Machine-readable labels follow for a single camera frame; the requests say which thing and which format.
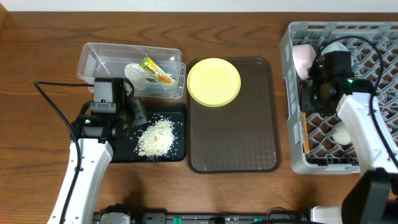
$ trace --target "cable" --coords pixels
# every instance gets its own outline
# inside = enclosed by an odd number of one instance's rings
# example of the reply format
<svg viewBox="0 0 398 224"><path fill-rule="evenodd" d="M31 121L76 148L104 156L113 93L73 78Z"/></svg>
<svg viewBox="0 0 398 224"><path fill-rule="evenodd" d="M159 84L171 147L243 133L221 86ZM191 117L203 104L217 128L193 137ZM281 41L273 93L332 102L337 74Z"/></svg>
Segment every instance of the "cable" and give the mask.
<svg viewBox="0 0 398 224"><path fill-rule="evenodd" d="M343 40L343 39L349 39L349 38L355 38L355 39L359 39L359 40L365 41L365 42L368 43L370 46L372 46L372 48L376 51L377 56L379 57L379 61L380 61L380 71L379 71L379 76L377 77L377 80L376 80L376 82L375 82L375 84L374 84L374 88L373 88L373 90L372 90L371 97L370 97L370 100L369 100L369 113L370 113L370 115L371 115L371 117L372 117L373 124L374 124L374 126L376 127L376 131L377 131L377 133L379 134L380 139L381 139L381 141L383 142L383 145L384 145L384 147L386 148L386 150L387 150L387 152L388 152L388 155L390 156L390 158L392 159L393 163L395 164L395 166L396 166L397 169L398 169L398 160L397 160L396 156L394 155L394 153L392 152L392 150L391 150L391 148L390 148L390 145L388 144L387 140L385 139L385 137L384 137L384 135L383 135L383 133L382 133L382 131L381 131L381 128L380 128L380 126L379 126L379 123L377 122L376 117L375 117L375 115L374 115L375 110L373 109L373 98L376 96L376 90L377 90L377 87L379 86L379 83L380 83L380 80L381 80L381 76L382 76L383 70L384 70L383 58L382 58L382 55L381 55L379 49L376 47L376 45L375 45L374 43L368 41L368 40L365 39L364 37L360 37L360 36L357 36L357 35L347 35L347 36L339 37L339 38L334 39L334 40L332 40L331 42L327 43L325 46L323 46L323 47L320 49L319 52L322 52L323 49L325 49L327 46L329 46L330 44L332 44L332 43L334 43L334 42L336 42L336 41ZM321 55L321 54L318 54L318 55L315 57L315 59L313 60L312 66L315 65L315 62L317 61L319 55Z"/></svg>
<svg viewBox="0 0 398 224"><path fill-rule="evenodd" d="M269 215L271 214L271 212L277 208L283 210L285 212L285 214L289 216L289 218L294 219L289 213L287 213L286 209L284 209L283 207L280 207L280 206L276 206L276 207L272 208L271 210L269 210L269 212L267 213L267 219L269 219Z"/></svg>
<svg viewBox="0 0 398 224"><path fill-rule="evenodd" d="M73 176L72 182L70 184L70 188L68 191L67 198L65 199L65 204L63 205L62 208L62 213L60 217L60 224L64 223L65 219L65 214L67 212L68 206L69 206L69 201L70 197L72 196L73 188L75 188L76 180L79 175L79 171L81 169L81 152L80 152L80 146L77 141L77 138L75 134L73 133L72 127L69 124L69 121L67 118L63 115L63 113L58 109L58 107L55 105L55 103L44 93L43 89L40 87L40 84L42 85L58 85L58 86L94 86L91 84L68 84L68 83L53 83L53 82L34 82L34 85L36 86L37 90L42 94L42 96L47 100L48 103L52 106L52 108L58 113L58 115L61 117L62 121L65 123L67 128L70 131L70 136L72 137L72 141L75 142L76 145L76 152L77 152L77 165L75 168L75 175Z"/></svg>
<svg viewBox="0 0 398 224"><path fill-rule="evenodd" d="M324 224L318 222L311 221L303 221L303 220L289 220L289 219L277 219L277 220L261 220L251 224L268 224L268 223L298 223L298 224Z"/></svg>

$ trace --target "plastic tray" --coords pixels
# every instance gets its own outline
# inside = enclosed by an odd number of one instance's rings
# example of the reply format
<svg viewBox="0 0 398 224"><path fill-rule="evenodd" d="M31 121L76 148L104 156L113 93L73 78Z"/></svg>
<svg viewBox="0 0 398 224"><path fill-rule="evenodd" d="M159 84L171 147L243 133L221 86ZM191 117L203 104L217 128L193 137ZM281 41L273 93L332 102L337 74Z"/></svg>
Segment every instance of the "plastic tray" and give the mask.
<svg viewBox="0 0 398 224"><path fill-rule="evenodd" d="M241 89L219 107L189 98L188 163L200 174L276 170L281 155L271 66L263 58L225 60L238 70Z"/></svg>
<svg viewBox="0 0 398 224"><path fill-rule="evenodd" d="M315 51L329 40L359 35L377 43L382 51L385 71L377 88L379 105L384 121L398 143L398 23L396 22L292 22L281 42L282 75L286 81L289 118L287 130L292 168L299 174L351 174L359 172L358 159L353 146L341 146L331 135L337 115L304 114L299 105L299 82L292 61L292 47L311 44ZM358 39L340 41L354 58L353 71L357 77L376 80L379 62L370 45ZM305 139L304 125L308 140ZM308 141L310 153L303 152Z"/></svg>
<svg viewBox="0 0 398 224"><path fill-rule="evenodd" d="M176 82L141 83L136 88L136 96L181 98L185 84L185 65L181 63L179 49L145 47L123 44L87 43L81 52L77 76L87 83L94 84L97 77L126 77L124 68L129 63L141 63L150 57L164 72Z"/></svg>

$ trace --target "gray dish rack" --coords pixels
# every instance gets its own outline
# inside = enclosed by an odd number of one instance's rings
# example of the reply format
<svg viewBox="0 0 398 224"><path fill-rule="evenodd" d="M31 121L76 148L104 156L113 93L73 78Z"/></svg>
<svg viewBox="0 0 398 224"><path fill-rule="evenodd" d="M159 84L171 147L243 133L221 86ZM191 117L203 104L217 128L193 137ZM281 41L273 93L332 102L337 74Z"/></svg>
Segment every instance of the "gray dish rack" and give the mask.
<svg viewBox="0 0 398 224"><path fill-rule="evenodd" d="M294 69L292 47L311 44L315 51L344 35L358 35L377 44L383 54L384 73L377 87L379 106L384 121L398 144L398 22L292 22L281 42L282 76L286 81L289 118L290 160L298 174L352 174L359 172L358 159L352 145L339 145L331 137L337 130L333 125L340 119L336 114L322 116L304 114L300 110L299 85L302 82ZM358 39L340 41L354 59L356 77L376 80L379 70L377 54L372 47ZM305 138L304 125L308 139ZM303 144L308 141L309 154Z"/></svg>

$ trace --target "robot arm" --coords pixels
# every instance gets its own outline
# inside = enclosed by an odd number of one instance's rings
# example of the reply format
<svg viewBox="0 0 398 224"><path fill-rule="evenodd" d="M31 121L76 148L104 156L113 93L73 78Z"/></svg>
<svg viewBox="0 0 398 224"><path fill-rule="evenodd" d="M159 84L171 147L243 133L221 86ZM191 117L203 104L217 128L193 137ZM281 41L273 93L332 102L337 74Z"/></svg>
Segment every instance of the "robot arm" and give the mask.
<svg viewBox="0 0 398 224"><path fill-rule="evenodd" d="M398 173L398 169L390 159L369 114L370 97L370 93L343 95L336 109L337 115L347 127L362 175L367 170L374 170L378 167L384 168L391 174ZM376 110L375 115L378 125L391 150L396 155L398 152L397 145L382 118L376 97L373 99L373 108Z"/></svg>
<svg viewBox="0 0 398 224"><path fill-rule="evenodd" d="M65 223L91 223L98 191L113 150L109 142L100 143L98 139L79 139L81 149L81 168L73 194L70 198ZM76 146L70 144L70 157L67 173L48 224L60 223L65 200L71 186L77 162Z"/></svg>

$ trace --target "wooden table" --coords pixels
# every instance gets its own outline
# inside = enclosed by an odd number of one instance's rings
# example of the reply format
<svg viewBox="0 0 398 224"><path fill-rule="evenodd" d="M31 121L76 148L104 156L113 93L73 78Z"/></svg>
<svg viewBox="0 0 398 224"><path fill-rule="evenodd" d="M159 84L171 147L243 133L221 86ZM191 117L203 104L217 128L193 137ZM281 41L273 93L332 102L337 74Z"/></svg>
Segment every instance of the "wooden table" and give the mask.
<svg viewBox="0 0 398 224"><path fill-rule="evenodd" d="M396 21L398 14L11 12L0 42L0 222L45 223L62 184L69 133L34 80L82 83L76 77L87 42L180 49L185 63L207 57L264 57L271 66L282 148L272 173L200 175L187 160L110 164L96 211L125 203L188 213L264 213L275 206L307 211L341 203L359 175L298 175L290 168L287 97L279 42L292 21ZM72 121L87 88L46 86ZM185 92L181 102L187 100Z"/></svg>

